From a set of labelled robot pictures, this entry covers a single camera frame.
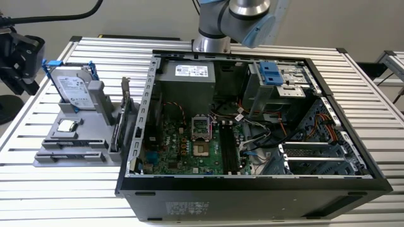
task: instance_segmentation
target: black mounting arm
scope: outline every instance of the black mounting arm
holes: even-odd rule
[[[22,18],[0,16],[0,79],[16,95],[24,91],[34,95],[38,90],[34,78],[44,58],[45,41],[40,37],[17,34],[13,26],[86,18],[97,12],[101,3],[102,0],[97,0],[94,7],[78,15]]]

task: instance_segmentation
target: blue latch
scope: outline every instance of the blue latch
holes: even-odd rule
[[[284,79],[273,62],[260,62],[258,67],[265,85],[282,85]]]
[[[88,66],[90,68],[90,73],[92,73],[93,79],[100,80],[93,61],[89,61]]]
[[[56,60],[50,60],[48,62],[48,66],[61,66],[62,65],[62,61],[56,61]]]

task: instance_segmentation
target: blue plastic bracket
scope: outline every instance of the blue plastic bracket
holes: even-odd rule
[[[50,66],[50,67],[54,67],[54,66],[60,66],[60,65],[62,65],[62,61],[49,61],[48,64],[46,64],[46,60],[45,60],[45,59],[42,60],[42,70],[44,70],[44,72],[45,72],[45,75],[46,75],[46,77],[49,78],[49,80],[52,81],[52,84],[54,85],[54,89],[56,89],[57,94],[58,94],[58,96],[60,96],[60,98],[61,98],[61,101],[65,102],[64,99],[62,99],[61,93],[60,93],[60,91],[58,91],[58,88],[57,88],[57,86],[56,86],[56,84],[54,84],[54,80],[53,80],[53,78],[52,78],[50,72],[49,72],[49,70],[48,70],[48,67],[49,67],[49,66]]]
[[[88,66],[90,68],[90,73],[92,73],[93,79],[100,80],[98,74],[96,72],[96,67],[94,67],[93,61],[89,61]]]
[[[278,72],[278,68],[274,62],[260,62],[260,74],[264,79],[265,85],[282,85],[284,79],[281,77],[281,74]]]

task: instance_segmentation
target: metal frame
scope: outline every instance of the metal frame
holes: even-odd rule
[[[65,48],[69,52],[72,43]],[[161,40],[82,38],[68,62],[97,64],[105,94],[117,102],[120,79],[130,77],[130,94],[136,102],[142,94],[145,72],[152,49],[189,51],[190,43]],[[404,225],[404,126],[394,117],[389,101],[380,99],[377,88],[369,87],[352,65],[334,48],[260,46],[250,50],[232,45],[232,53],[262,56],[305,57],[313,60],[320,74],[334,94],[349,122],[393,187],[393,192],[332,220],[308,220],[306,226],[329,227],[401,227]],[[37,145],[54,121],[58,95],[42,80],[41,90],[30,97],[18,117],[0,139],[0,220],[6,225],[122,225],[138,223],[128,203],[114,198],[118,167],[34,168],[30,166]],[[378,123],[377,119],[389,120]],[[178,223],[178,225],[217,226],[301,226],[288,222]]]
[[[376,63],[382,63],[394,73],[398,79],[386,79],[384,86],[402,87],[404,83],[404,52],[384,51],[377,58]],[[374,83],[381,82],[382,79],[374,79]]]

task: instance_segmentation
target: white wall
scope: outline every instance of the white wall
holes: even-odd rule
[[[0,0],[6,16],[77,14],[96,0]],[[404,50],[404,0],[290,0],[276,45],[344,47],[357,61],[373,61],[385,49]],[[72,35],[170,36],[197,34],[190,0],[104,0],[89,18],[17,25],[17,31],[46,41],[46,58],[56,58]]]
[[[404,0],[292,0],[274,43],[344,47],[356,61],[404,50]]]

